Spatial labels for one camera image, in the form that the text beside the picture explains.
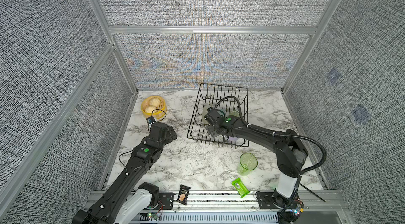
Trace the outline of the lavender plastic cup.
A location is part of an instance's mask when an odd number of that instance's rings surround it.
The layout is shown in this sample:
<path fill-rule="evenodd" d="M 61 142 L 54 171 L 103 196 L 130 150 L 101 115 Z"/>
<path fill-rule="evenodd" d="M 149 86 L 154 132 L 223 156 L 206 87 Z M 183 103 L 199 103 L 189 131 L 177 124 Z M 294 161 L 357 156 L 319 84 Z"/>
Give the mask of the lavender plastic cup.
<path fill-rule="evenodd" d="M 231 136 L 228 136 L 227 139 L 226 139 L 226 142 L 229 143 L 229 144 L 236 144 L 236 145 L 238 145 L 238 144 L 242 144 L 242 143 L 243 143 L 243 140 L 241 140 L 241 139 L 238 138 L 238 137 L 231 137 Z"/>

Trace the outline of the light green faceted glass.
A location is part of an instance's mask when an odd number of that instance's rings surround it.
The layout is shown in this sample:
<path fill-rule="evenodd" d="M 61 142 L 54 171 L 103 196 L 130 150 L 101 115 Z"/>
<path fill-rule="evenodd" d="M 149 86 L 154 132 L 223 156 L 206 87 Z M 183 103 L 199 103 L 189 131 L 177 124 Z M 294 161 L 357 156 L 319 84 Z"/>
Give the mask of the light green faceted glass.
<path fill-rule="evenodd" d="M 236 117 L 239 117 L 239 118 L 240 118 L 239 111 L 233 110 L 232 112 L 230 112 L 230 115 L 231 115 L 231 116 L 236 116 Z"/>

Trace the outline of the pale yellow-green frosted cup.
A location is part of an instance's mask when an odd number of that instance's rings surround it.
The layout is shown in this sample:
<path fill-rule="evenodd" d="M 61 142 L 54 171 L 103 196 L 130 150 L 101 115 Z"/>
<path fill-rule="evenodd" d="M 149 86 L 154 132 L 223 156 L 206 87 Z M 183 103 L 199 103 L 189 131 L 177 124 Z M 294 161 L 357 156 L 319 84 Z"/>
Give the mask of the pale yellow-green frosted cup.
<path fill-rule="evenodd" d="M 213 107 L 211 105 L 205 105 L 202 109 L 202 115 L 201 115 L 201 122 L 203 124 L 209 124 L 208 121 L 205 119 L 205 116 L 211 110 Z"/>

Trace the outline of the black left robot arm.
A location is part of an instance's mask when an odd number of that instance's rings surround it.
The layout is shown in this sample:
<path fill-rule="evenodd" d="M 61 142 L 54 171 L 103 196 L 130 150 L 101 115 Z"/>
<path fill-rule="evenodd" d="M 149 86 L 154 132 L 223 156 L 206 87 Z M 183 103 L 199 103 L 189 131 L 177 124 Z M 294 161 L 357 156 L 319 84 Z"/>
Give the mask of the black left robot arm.
<path fill-rule="evenodd" d="M 177 138 L 172 126 L 156 122 L 150 133 L 134 147 L 131 157 L 115 182 L 89 210 L 79 210 L 73 224 L 124 224 L 129 223 L 143 209 L 157 204 L 159 188 L 143 183 L 131 199 L 128 197 L 138 181 L 160 158 L 163 148 Z"/>

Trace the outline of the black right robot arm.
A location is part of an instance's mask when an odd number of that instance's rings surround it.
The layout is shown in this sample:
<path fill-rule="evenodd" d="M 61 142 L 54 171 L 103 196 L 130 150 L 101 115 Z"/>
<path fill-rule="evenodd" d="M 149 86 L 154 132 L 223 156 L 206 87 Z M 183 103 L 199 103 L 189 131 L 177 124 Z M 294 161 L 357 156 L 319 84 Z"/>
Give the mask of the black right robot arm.
<path fill-rule="evenodd" d="M 301 136 L 293 130 L 273 131 L 244 121 L 238 116 L 225 116 L 223 112 L 210 107 L 204 120 L 209 124 L 209 134 L 213 136 L 243 138 L 252 141 L 276 154 L 277 167 L 281 174 L 274 190 L 273 204 L 277 208 L 292 203 L 308 158 L 308 150 Z"/>

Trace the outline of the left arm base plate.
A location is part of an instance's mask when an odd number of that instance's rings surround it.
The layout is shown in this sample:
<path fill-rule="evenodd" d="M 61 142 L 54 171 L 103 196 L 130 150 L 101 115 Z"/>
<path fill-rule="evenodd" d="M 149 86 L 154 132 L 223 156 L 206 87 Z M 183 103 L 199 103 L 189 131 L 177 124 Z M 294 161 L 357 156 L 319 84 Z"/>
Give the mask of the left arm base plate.
<path fill-rule="evenodd" d="M 152 207 L 146 207 L 144 210 L 172 210 L 174 205 L 174 196 L 175 194 L 173 192 L 160 192 L 157 204 Z"/>

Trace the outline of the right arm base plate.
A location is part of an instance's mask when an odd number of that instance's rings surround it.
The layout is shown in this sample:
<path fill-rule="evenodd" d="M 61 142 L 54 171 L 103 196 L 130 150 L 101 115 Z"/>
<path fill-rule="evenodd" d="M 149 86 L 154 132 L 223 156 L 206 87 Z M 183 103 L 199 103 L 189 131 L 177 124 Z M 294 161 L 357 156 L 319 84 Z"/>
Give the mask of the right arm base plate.
<path fill-rule="evenodd" d="M 273 198 L 274 192 L 270 191 L 256 191 L 255 196 L 259 205 L 260 210 L 275 210 L 279 207 L 274 203 Z"/>

